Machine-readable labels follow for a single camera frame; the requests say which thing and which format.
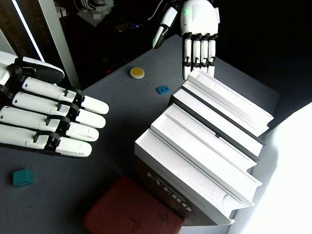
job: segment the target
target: yellow lid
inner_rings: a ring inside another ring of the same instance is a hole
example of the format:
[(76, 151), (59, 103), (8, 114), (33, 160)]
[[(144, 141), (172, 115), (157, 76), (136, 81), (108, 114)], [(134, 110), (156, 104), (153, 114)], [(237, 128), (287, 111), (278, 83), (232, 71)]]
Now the yellow lid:
[(144, 70), (139, 67), (134, 67), (130, 70), (130, 76), (134, 79), (142, 79), (144, 77)]

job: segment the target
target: stack of books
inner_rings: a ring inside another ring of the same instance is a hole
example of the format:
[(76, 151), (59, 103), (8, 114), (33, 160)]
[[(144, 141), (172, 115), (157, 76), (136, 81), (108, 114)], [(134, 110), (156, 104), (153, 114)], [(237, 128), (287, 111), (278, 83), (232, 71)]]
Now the stack of books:
[(184, 225), (230, 225), (262, 183), (247, 172), (273, 117), (195, 69), (169, 107), (135, 142), (136, 174)]

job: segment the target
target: dark background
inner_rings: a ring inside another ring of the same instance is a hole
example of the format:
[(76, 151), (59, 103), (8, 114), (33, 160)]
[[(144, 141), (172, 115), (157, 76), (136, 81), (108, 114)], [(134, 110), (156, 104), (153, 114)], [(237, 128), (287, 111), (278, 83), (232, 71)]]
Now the dark background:
[[(151, 48), (161, 11), (168, 1), (164, 0), (157, 17), (146, 22), (160, 0), (116, 0), (112, 12), (97, 28), (76, 16), (72, 1), (57, 2), (70, 13), (61, 18), (61, 23), (78, 76), (86, 88)], [(281, 94), (270, 127), (310, 103), (308, 4), (281, 0), (215, 0), (213, 4), (219, 7), (221, 18), (217, 56)], [(179, 20), (170, 35), (180, 34)], [(126, 22), (139, 28), (122, 33), (114, 28)]]

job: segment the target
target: red leather notebook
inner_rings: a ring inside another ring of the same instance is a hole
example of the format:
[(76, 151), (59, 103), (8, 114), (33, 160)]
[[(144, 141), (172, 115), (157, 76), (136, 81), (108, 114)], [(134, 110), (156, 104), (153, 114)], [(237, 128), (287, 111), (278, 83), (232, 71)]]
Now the red leather notebook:
[(123, 176), (83, 220), (93, 234), (178, 234), (184, 220)]

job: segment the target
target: light strip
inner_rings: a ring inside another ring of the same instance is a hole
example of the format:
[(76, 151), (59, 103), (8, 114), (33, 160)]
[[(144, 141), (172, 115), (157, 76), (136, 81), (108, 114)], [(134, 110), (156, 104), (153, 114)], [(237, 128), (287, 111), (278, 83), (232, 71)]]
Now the light strip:
[(23, 16), (22, 12), (20, 11), (20, 8), (19, 8), (18, 3), (16, 2), (16, 0), (12, 0), (12, 3), (13, 3), (13, 5), (15, 6), (15, 9), (16, 9), (16, 11), (17, 11), (19, 17), (20, 17), (20, 20), (21, 20), (21, 22), (23, 23), (23, 25), (24, 25), (24, 27), (25, 27), (25, 29), (26, 29), (26, 32), (27, 32), (27, 34), (28, 34), (28, 36), (29, 36), (31, 42), (32, 42), (33, 45), (34, 45), (34, 48), (35, 48), (36, 52), (38, 53), (38, 55), (39, 55), (41, 61), (44, 62), (43, 56), (42, 56), (42, 54), (41, 54), (41, 52), (40, 52), (40, 50), (39, 50), (39, 48), (38, 48), (38, 46), (37, 46), (37, 43), (35, 42), (35, 39), (34, 39), (33, 35), (31, 34), (31, 32), (30, 32), (30, 30), (29, 30), (29, 27), (28, 27), (28, 25), (27, 25), (27, 23), (26, 23), (26, 21), (25, 21), (25, 19), (24, 19), (24, 16)]

